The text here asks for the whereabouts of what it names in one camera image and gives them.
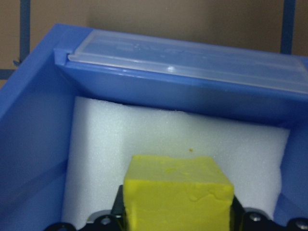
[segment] translucent plastic lid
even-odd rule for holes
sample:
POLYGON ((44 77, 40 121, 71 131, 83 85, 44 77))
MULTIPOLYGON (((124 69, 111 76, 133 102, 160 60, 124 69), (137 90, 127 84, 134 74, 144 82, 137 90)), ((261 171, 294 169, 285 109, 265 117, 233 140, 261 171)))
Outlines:
POLYGON ((308 93, 308 72, 299 58, 93 30, 70 61, 308 93))

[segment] blue tape strip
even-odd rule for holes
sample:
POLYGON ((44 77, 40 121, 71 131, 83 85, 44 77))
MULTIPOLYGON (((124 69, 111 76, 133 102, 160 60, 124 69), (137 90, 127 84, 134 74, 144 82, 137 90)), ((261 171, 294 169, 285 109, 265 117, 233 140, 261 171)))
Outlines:
POLYGON ((0 79, 8 79, 14 71, 11 69, 0 69, 0 79))
POLYGON ((19 62, 30 53, 30 5, 31 0, 20 0, 19 62))
POLYGON ((292 53, 296 0, 284 0, 280 52, 292 53))

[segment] blue plastic bin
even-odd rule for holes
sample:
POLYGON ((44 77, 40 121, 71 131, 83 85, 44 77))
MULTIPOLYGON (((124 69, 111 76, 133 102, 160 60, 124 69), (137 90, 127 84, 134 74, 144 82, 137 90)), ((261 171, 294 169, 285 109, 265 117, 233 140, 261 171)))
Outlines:
POLYGON ((307 67, 304 57, 56 25, 0 90, 0 229, 60 221, 75 96, 289 128, 275 220, 308 217, 307 67))

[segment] yellow cube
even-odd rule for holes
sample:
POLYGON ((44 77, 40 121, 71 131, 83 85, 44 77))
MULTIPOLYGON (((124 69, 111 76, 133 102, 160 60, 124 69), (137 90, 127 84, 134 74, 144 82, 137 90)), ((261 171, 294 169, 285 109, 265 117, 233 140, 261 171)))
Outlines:
POLYGON ((233 185, 211 157, 135 155, 123 185, 129 231, 228 231, 233 185))

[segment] white foam block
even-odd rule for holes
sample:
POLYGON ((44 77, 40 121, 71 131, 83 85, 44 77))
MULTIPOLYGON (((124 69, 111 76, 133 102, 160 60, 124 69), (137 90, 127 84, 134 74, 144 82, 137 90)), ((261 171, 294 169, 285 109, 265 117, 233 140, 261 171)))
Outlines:
POLYGON ((76 98, 63 221, 78 229, 111 209, 134 154, 212 156, 245 207, 273 216, 289 131, 222 118, 76 98))

